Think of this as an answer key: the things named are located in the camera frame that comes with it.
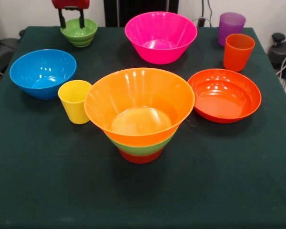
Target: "pink bowl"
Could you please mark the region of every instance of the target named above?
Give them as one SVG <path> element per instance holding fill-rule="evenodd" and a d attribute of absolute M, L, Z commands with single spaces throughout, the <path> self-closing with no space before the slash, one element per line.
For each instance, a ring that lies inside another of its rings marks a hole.
<path fill-rule="evenodd" d="M 139 55 L 150 63 L 176 61 L 195 40 L 197 28 L 184 16 L 170 12 L 149 12 L 132 18 L 125 34 Z"/>

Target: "green bowl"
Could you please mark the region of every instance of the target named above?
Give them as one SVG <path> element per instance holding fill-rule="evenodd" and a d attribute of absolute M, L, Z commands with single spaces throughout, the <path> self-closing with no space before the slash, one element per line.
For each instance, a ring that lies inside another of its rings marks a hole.
<path fill-rule="evenodd" d="M 116 147 L 118 147 L 120 150 L 122 150 L 125 153 L 128 153 L 130 155 L 135 155 L 135 156 L 147 156 L 147 155 L 154 154 L 155 152 L 163 149 L 164 146 L 166 146 L 166 144 L 172 139 L 174 134 L 175 133 L 173 133 L 168 139 L 166 139 L 166 140 L 164 140 L 164 141 L 162 141 L 156 145 L 145 146 L 145 147 L 126 146 L 126 145 L 122 145 L 116 141 L 113 141 L 109 137 L 108 138 Z"/>
<path fill-rule="evenodd" d="M 97 31 L 96 22 L 90 19 L 84 19 L 85 27 L 80 28 L 79 19 L 72 19 L 66 22 L 66 28 L 60 28 L 61 33 L 76 47 L 88 46 L 94 38 Z"/>

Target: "cup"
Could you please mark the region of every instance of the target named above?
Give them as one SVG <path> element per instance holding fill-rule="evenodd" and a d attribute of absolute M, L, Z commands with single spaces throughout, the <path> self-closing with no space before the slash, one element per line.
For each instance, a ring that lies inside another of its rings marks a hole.
<path fill-rule="evenodd" d="M 245 22 L 246 18 L 239 13 L 228 12 L 220 15 L 218 43 L 225 46 L 227 36 L 233 33 L 241 33 Z"/>
<path fill-rule="evenodd" d="M 89 121 L 84 110 L 84 99 L 91 87 L 87 81 L 72 80 L 59 88 L 58 96 L 71 122 L 84 124 Z"/>
<path fill-rule="evenodd" d="M 224 67 L 239 72 L 245 68 L 255 41 L 244 34 L 231 34 L 225 41 Z"/>

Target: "table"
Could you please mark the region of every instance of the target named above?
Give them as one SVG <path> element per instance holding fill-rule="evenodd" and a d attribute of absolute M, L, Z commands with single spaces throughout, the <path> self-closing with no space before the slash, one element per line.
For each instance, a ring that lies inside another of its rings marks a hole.
<path fill-rule="evenodd" d="M 91 122 L 74 125 L 59 99 L 0 84 L 0 228 L 286 228 L 286 95 L 252 28 L 256 47 L 242 71 L 263 101 L 251 117 L 221 125 L 196 112 L 163 154 L 135 165 Z M 184 79 L 223 68 L 217 28 L 199 28 L 176 62 L 143 61 L 123 28 L 99 28 L 76 48 L 58 27 L 29 27 L 12 62 L 37 49 L 71 53 L 76 79 L 91 83 L 114 71 L 157 67 Z"/>

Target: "purple cup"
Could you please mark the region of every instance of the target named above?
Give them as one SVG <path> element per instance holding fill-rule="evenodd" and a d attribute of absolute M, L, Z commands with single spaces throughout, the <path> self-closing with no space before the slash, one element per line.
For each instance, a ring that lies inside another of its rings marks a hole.
<path fill-rule="evenodd" d="M 225 46 L 225 39 L 230 34 L 241 33 L 245 25 L 246 18 L 239 13 L 223 13 L 220 15 L 218 29 L 218 43 Z"/>

